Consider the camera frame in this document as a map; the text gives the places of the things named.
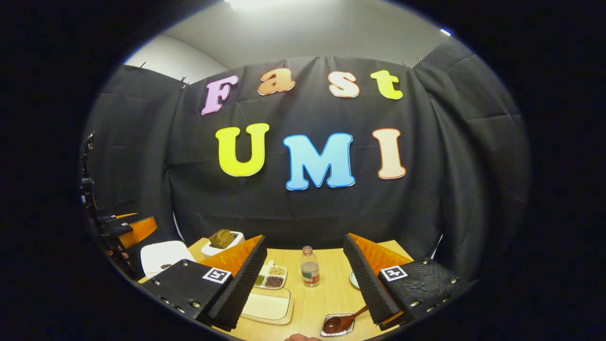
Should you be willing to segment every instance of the white wall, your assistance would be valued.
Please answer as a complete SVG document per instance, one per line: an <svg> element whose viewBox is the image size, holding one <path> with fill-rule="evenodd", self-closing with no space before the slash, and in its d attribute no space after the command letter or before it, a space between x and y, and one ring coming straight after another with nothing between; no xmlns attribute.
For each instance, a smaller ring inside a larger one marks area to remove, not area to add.
<svg viewBox="0 0 606 341"><path fill-rule="evenodd" d="M186 43L164 35L157 36L132 55L124 64L141 66L174 79L195 83L227 69Z"/></svg>

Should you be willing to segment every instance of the blue letter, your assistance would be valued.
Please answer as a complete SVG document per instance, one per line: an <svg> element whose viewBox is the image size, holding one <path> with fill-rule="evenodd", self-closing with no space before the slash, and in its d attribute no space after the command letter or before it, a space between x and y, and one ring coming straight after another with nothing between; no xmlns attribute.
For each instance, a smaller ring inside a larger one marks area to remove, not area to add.
<svg viewBox="0 0 606 341"><path fill-rule="evenodd" d="M356 182L349 166L349 144L353 141L347 133L334 133L328 137L322 155L306 135L291 135L284 138L284 145L290 150L290 181L286 188L300 191L309 187L309 181L303 177L303 168L316 187L322 186L328 167L330 178L326 181L329 187L348 187Z"/></svg>

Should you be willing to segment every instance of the peach letter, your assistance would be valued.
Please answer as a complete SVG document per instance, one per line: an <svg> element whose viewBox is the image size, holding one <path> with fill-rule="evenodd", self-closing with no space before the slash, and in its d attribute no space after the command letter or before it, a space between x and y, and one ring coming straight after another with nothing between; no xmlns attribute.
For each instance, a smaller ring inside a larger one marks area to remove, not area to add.
<svg viewBox="0 0 606 341"><path fill-rule="evenodd" d="M251 156L248 162L239 162L236 159L236 136L240 135L240 128L219 129L215 137L219 140L221 169L232 177L249 177L261 170L265 163L265 133L268 130L267 123L255 123L246 127L251 139Z"/></svg>
<svg viewBox="0 0 606 341"><path fill-rule="evenodd" d="M374 78L377 80L377 85L379 86L379 92L381 95L391 98L392 100L399 100L404 96L404 94L400 90L395 90L393 88L393 83L398 83L398 77L391 76L389 71L381 70L375 73L370 74L370 78Z"/></svg>
<svg viewBox="0 0 606 341"><path fill-rule="evenodd" d="M397 179L406 174L406 168L400 163L399 136L400 130L394 128L377 129L373 132L373 137L379 141L381 148L381 179Z"/></svg>
<svg viewBox="0 0 606 341"><path fill-rule="evenodd" d="M263 83L259 86L259 94L262 96L271 95L276 91L285 92L295 86L292 73L286 68L269 71L261 77L261 81Z"/></svg>
<svg viewBox="0 0 606 341"><path fill-rule="evenodd" d="M219 103L219 97L222 101L225 101L229 96L229 84L236 85L236 83L238 83L238 76L233 75L206 85L208 95L206 95L206 106L202 109L202 114L206 115L221 110L222 104Z"/></svg>
<svg viewBox="0 0 606 341"><path fill-rule="evenodd" d="M336 97L354 98L360 94L360 88L354 83L356 77L350 72L331 72L328 81L331 82L328 89Z"/></svg>

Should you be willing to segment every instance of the ceiling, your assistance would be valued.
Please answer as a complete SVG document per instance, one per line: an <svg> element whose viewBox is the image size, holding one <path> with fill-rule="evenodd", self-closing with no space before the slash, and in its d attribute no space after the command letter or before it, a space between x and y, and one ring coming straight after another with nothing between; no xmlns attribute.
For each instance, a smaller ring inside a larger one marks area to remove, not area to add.
<svg viewBox="0 0 606 341"><path fill-rule="evenodd" d="M221 1L176 24L178 39L227 69L296 56L378 59L414 66L448 36L400 5L381 0Z"/></svg>

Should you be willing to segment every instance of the yellow letter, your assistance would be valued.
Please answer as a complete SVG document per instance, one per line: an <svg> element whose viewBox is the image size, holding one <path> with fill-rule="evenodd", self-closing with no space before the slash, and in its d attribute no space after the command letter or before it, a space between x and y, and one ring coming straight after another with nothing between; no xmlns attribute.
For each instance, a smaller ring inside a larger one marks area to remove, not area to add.
<svg viewBox="0 0 606 341"><path fill-rule="evenodd" d="M248 162L236 159L236 136L240 135L237 127L223 128L215 137L219 140L219 165L232 177L249 177L257 173L265 163L265 133L269 130L267 123L256 123L246 127L250 134L251 156Z"/></svg>
<svg viewBox="0 0 606 341"><path fill-rule="evenodd" d="M354 98L360 94L360 88L354 83L356 77L350 72L334 71L328 74L330 92L337 97Z"/></svg>
<svg viewBox="0 0 606 341"><path fill-rule="evenodd" d="M398 83L398 77L391 76L389 71L381 70L375 73L370 74L370 78L374 78L377 80L377 85L379 86L379 92L381 95L391 98L392 100L399 100L404 96L400 90L395 90L393 88L393 83Z"/></svg>
<svg viewBox="0 0 606 341"><path fill-rule="evenodd" d="M276 91L284 92L295 86L292 80L292 73L288 69L274 69L261 77L259 94L262 96L271 95Z"/></svg>
<svg viewBox="0 0 606 341"><path fill-rule="evenodd" d="M406 168L400 163L399 136L400 130L394 128L377 129L373 132L373 137L379 141L381 148L381 179L397 179L406 174Z"/></svg>

